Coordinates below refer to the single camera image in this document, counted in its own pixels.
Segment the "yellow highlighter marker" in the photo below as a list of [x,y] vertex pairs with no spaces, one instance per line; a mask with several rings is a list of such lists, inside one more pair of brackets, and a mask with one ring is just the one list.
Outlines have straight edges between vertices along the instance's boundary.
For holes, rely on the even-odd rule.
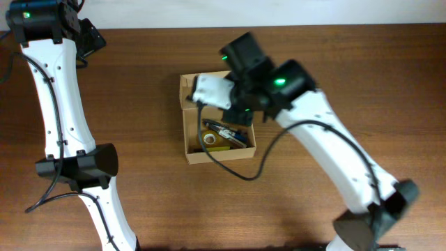
[[[206,147],[208,152],[218,152],[218,151],[228,151],[231,150],[230,146],[217,146],[217,147]],[[194,149],[193,153],[205,152],[203,149]]]

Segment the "black clear ballpoint pen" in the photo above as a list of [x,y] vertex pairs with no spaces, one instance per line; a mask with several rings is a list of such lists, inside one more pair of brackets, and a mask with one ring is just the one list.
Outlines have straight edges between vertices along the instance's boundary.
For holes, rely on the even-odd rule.
[[221,124],[220,122],[214,121],[212,119],[202,119],[203,124],[210,128],[211,130],[226,130],[229,126]]

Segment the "black whiteboard marker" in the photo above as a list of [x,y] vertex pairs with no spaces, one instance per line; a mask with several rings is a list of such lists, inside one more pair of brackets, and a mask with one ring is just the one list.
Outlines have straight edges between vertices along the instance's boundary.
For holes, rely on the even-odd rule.
[[215,131],[219,136],[229,140],[236,146],[239,146],[240,148],[247,148],[247,144],[246,144],[247,140],[241,134],[239,134],[229,128],[226,128],[223,126],[218,126],[218,125],[213,125],[213,124],[209,124],[208,128]]

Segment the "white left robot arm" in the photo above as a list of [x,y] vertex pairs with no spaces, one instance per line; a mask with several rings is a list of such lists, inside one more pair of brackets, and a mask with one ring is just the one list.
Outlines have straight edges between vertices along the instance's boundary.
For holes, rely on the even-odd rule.
[[81,1],[11,1],[10,32],[31,70],[45,127],[45,157],[36,171],[51,181],[25,211],[58,199],[80,198],[90,213],[103,250],[140,250],[118,197],[118,154],[113,144],[96,144],[84,116],[77,70],[86,57],[106,46]]

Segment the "blue whiteboard marker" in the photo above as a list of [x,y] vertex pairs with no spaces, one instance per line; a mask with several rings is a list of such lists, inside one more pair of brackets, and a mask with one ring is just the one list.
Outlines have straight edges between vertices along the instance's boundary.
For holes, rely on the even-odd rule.
[[247,138],[241,135],[239,132],[236,132],[235,130],[226,129],[226,130],[214,130],[214,131],[223,138],[232,140],[233,142],[242,142],[244,144],[247,142]]

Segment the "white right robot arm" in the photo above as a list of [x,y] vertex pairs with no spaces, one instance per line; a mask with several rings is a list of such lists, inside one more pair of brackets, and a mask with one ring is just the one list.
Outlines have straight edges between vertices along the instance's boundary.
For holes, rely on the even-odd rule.
[[333,225],[328,250],[376,250],[419,197],[411,179],[397,180],[379,166],[344,127],[316,81],[297,61],[276,66],[251,33],[225,45],[222,60],[236,85],[236,109],[260,111],[292,134],[323,168],[346,211]]

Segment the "yellow tape roll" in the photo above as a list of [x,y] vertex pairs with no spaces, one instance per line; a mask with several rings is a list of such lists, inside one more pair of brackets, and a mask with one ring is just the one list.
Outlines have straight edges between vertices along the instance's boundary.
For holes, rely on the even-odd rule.
[[213,130],[201,131],[197,136],[197,141],[199,142],[200,140],[203,142],[205,147],[227,146],[224,138]]

